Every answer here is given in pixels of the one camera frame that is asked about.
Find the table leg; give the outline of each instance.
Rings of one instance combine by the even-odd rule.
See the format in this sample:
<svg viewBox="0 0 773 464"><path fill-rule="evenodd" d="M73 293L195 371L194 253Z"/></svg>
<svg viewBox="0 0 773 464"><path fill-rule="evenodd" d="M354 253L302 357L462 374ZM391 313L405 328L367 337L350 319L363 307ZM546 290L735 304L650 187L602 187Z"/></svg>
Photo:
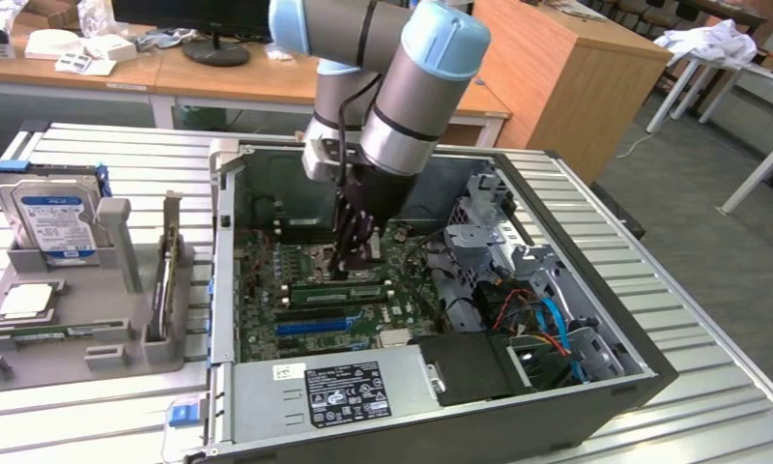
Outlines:
<svg viewBox="0 0 773 464"><path fill-rule="evenodd" d="M755 168L755 171L753 171L753 174L750 174L750 177L747 177L742 185L738 186L718 210L726 215L733 213L733 210L742 202L745 197L750 194L758 183L763 181L770 176L770 174L773 174L773 151Z"/></svg>
<svg viewBox="0 0 773 464"><path fill-rule="evenodd" d="M701 118L698 118L698 122L701 124L705 124L707 121L710 121L710 118L713 117L713 113L715 112L715 109L718 108L718 104L721 103L721 100L723 100L723 97L726 96L726 94L730 92L730 90L733 90L733 87L735 86L735 82L738 82L738 78L742 76L742 71L743 70L735 71L733 73L733 75L730 76L730 79L726 81L726 84L723 84L723 87L721 87L721 90L715 94L715 97L713 99L713 102L710 103L710 106L707 106L707 109L702 113Z"/></svg>
<svg viewBox="0 0 773 464"><path fill-rule="evenodd" d="M501 133L501 127L503 126L503 119L501 118L487 118L483 126L481 127L481 133L478 134L478 140L475 142L477 147L491 148L494 147L494 142L498 140L498 134Z"/></svg>
<svg viewBox="0 0 773 464"><path fill-rule="evenodd" d="M149 104L151 105L151 115L154 116L154 127L157 129L174 129L174 96L171 95L149 95Z"/></svg>
<svg viewBox="0 0 773 464"><path fill-rule="evenodd" d="M690 90L686 92L683 99L681 99L681 103L678 104L675 109L670 112L671 119L677 120L681 117L681 115L683 114L683 110L693 103L695 97L698 97L698 92L701 92L701 89L705 87L705 84L707 83L707 79L714 73L715 68L705 67L705 69L701 72L701 75L695 79L695 83L690 85Z"/></svg>
<svg viewBox="0 0 773 464"><path fill-rule="evenodd" d="M667 115L667 111L670 111L670 108L673 107L673 103L675 103L675 100L678 98L678 94L681 94L681 91L683 90L683 86L686 85L687 80L690 80L690 77L693 77L693 74L695 73L697 69L698 69L698 60L691 59L689 64L686 65L686 68L683 69L683 72L681 73L681 76L678 77L678 80L675 81L675 85L673 86L673 89L670 90L667 97L665 98L663 102L661 103L661 107L658 108L658 111L655 111L655 114L653 115L653 119L650 120L649 124L646 125L645 130L649 133L655 132L658 130L658 128L661 127L661 123L665 120L665 116Z"/></svg>

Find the hard drive label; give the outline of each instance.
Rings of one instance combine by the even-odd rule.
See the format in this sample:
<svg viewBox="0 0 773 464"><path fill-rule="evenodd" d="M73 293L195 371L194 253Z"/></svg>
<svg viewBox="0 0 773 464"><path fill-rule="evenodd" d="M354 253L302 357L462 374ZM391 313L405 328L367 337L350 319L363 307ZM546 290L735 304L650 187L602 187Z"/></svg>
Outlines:
<svg viewBox="0 0 773 464"><path fill-rule="evenodd" d="M91 226L79 219L85 206L77 196L25 196L23 215L39 249L55 258L79 258L97 249Z"/></svg>
<svg viewBox="0 0 773 464"><path fill-rule="evenodd" d="M391 416L377 362L306 370L306 394L318 428Z"/></svg>

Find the robotic arm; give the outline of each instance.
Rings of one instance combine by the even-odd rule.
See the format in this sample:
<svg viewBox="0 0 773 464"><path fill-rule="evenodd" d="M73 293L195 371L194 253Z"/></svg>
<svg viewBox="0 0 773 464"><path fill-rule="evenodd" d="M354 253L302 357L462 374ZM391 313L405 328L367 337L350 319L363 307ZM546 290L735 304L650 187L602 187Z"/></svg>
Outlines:
<svg viewBox="0 0 773 464"><path fill-rule="evenodd" d="M343 278L379 257L379 234L478 71L489 31L442 3L410 12L375 0L271 0L269 29L277 45L322 58L302 163L310 179L338 183L330 270Z"/></svg>

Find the gray floor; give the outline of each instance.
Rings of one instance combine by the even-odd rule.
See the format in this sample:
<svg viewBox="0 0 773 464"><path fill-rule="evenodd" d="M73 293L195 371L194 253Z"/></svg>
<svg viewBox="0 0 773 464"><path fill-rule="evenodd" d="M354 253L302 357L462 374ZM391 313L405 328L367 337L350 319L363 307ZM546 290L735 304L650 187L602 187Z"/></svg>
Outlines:
<svg viewBox="0 0 773 464"><path fill-rule="evenodd" d="M645 133L650 99L617 153ZM25 119L151 126L145 105L0 95L0 154ZM293 133L303 117L243 113L233 129ZM773 191L755 189L733 217L714 209L754 168L754 159L714 131L670 121L598 183L639 221L655 258L773 380Z"/></svg>

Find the motherboard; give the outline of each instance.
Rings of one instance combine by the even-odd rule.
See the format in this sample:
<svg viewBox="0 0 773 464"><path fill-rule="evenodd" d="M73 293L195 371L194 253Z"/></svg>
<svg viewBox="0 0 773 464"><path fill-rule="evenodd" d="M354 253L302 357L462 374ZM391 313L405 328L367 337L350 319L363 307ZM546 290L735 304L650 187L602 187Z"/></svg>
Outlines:
<svg viewBox="0 0 773 464"><path fill-rule="evenodd" d="M381 262L331 280L331 244L281 240L273 230L235 234L235 340L241 362L405 345L445 323L418 250L429 236L387 224Z"/></svg>

